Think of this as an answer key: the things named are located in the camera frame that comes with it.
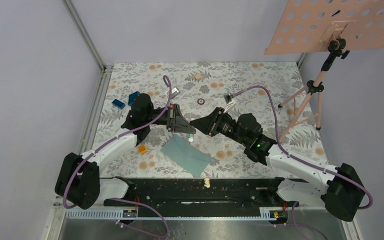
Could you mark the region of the green white glue stick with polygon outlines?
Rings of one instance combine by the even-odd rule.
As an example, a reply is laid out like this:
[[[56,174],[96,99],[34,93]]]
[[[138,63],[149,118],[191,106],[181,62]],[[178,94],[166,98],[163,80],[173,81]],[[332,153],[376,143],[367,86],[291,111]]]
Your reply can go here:
[[[194,134],[189,134],[188,135],[188,142],[192,143],[194,141]]]

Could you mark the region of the teal paper envelope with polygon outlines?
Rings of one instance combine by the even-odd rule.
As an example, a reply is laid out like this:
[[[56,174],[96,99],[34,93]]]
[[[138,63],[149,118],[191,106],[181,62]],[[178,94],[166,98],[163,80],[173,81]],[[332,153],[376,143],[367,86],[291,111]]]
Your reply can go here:
[[[210,156],[177,134],[174,134],[160,151],[196,178],[201,176],[201,173],[212,161]]]

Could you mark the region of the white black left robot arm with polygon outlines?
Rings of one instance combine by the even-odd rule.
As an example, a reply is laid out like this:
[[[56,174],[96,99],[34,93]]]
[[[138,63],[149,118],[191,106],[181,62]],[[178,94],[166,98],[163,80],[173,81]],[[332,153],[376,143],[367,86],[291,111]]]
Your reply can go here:
[[[54,191],[63,204],[90,208],[97,200],[116,198],[128,206],[135,200],[135,192],[119,178],[103,180],[101,172],[119,155],[138,147],[151,131],[151,125],[166,126],[168,132],[195,134],[196,130],[184,118],[176,103],[154,108],[151,97],[138,94],[131,105],[126,121],[115,136],[96,149],[65,156]]]

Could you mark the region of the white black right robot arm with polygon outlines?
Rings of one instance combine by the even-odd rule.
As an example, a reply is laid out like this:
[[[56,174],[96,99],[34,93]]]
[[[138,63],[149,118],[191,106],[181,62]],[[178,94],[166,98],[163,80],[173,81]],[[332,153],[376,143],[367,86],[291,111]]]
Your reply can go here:
[[[355,169],[346,163],[340,167],[321,166],[315,161],[299,162],[281,150],[276,140],[263,134],[262,126],[251,113],[234,120],[217,107],[207,116],[190,124],[208,136],[222,134],[243,145],[244,154],[253,162],[287,171],[302,179],[292,181],[275,177],[267,187],[267,201],[279,206],[284,201],[324,207],[334,217],[351,222],[364,198],[362,181]]]

